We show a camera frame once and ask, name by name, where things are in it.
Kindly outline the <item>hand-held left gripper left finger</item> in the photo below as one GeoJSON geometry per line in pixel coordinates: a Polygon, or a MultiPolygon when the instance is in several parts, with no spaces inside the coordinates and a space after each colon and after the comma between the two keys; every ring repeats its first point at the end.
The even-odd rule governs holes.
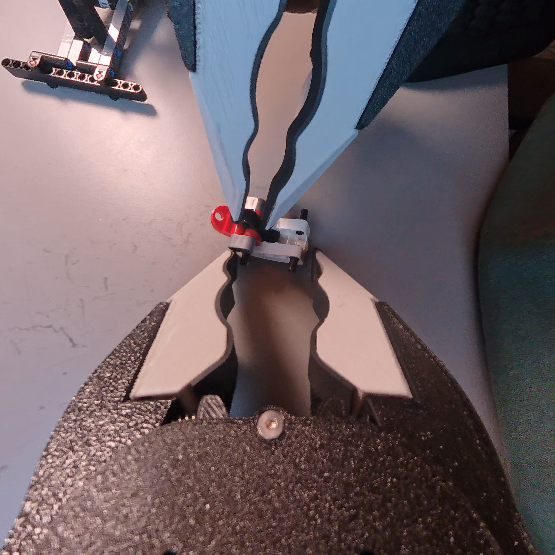
{"type": "Polygon", "coordinates": [[[236,256],[219,256],[169,299],[130,399],[196,401],[193,387],[229,359],[236,256]]]}

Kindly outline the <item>green sweatshirt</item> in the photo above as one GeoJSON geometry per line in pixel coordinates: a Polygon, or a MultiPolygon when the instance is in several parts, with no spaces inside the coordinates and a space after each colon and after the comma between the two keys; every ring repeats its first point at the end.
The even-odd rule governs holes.
{"type": "Polygon", "coordinates": [[[487,365],[518,509],[554,554],[554,98],[499,182],[478,249],[487,365]]]}

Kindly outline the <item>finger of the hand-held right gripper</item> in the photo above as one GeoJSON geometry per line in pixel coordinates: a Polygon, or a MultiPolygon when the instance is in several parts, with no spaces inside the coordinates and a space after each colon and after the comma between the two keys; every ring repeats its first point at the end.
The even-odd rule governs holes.
{"type": "Polygon", "coordinates": [[[233,219],[249,192],[248,151],[259,128],[255,86],[286,1],[196,1],[191,84],[233,219]]]}
{"type": "Polygon", "coordinates": [[[300,200],[357,136],[357,123],[417,1],[329,1],[313,36],[309,93],[288,129],[265,221],[300,200]]]}

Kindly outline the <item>red toy brick piece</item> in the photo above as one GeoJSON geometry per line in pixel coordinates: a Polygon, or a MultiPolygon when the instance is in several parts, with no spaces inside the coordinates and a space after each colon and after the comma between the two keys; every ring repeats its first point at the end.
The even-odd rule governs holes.
{"type": "Polygon", "coordinates": [[[221,234],[231,237],[232,235],[246,235],[254,238],[255,245],[260,245],[262,239],[260,237],[262,209],[245,209],[243,218],[239,222],[234,222],[226,205],[216,207],[210,216],[212,226],[221,234]]]}

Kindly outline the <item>grey desk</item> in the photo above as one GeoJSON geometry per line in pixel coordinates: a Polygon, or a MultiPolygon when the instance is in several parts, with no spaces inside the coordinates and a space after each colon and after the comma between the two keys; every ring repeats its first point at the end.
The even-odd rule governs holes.
{"type": "MultiPolygon", "coordinates": [[[[80,385],[160,301],[221,255],[224,203],[162,1],[121,74],[146,103],[1,68],[1,541],[80,385]]],[[[313,245],[388,302],[460,383],[503,457],[475,244],[508,160],[507,69],[400,89],[295,207],[313,245]]]]}

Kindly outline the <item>white toy brick piece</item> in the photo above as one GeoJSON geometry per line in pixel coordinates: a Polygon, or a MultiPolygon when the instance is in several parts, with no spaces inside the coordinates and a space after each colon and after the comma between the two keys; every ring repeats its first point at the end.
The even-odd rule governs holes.
{"type": "Polygon", "coordinates": [[[254,256],[266,260],[287,262],[289,272],[294,273],[297,266],[302,264],[309,247],[308,213],[307,209],[302,209],[298,219],[279,219],[270,229],[271,232],[279,233],[276,242],[263,240],[256,245],[255,237],[247,234],[253,230],[247,229],[243,234],[231,234],[228,248],[241,254],[242,265],[246,265],[249,257],[254,256]]]}

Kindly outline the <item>toy vehicle chassis build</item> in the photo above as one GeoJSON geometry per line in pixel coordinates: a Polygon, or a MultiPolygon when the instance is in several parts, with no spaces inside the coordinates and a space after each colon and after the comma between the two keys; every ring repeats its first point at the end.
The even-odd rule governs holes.
{"type": "Polygon", "coordinates": [[[117,73],[138,1],[59,1],[68,21],[57,54],[32,51],[27,60],[5,58],[13,76],[51,88],[85,90],[146,101],[143,87],[117,73]]]}

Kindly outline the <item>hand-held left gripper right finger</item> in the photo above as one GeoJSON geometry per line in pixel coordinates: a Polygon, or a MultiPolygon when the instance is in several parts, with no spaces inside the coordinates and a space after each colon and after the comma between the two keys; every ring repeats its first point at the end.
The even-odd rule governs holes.
{"type": "Polygon", "coordinates": [[[369,395],[412,398],[378,300],[322,252],[312,259],[311,393],[358,415],[369,395]]]}

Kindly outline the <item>black textured pad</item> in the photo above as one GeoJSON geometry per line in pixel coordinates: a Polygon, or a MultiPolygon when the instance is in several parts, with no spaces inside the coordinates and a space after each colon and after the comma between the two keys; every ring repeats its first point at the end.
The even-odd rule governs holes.
{"type": "Polygon", "coordinates": [[[527,58],[554,40],[554,1],[465,1],[409,83],[527,58]]]}

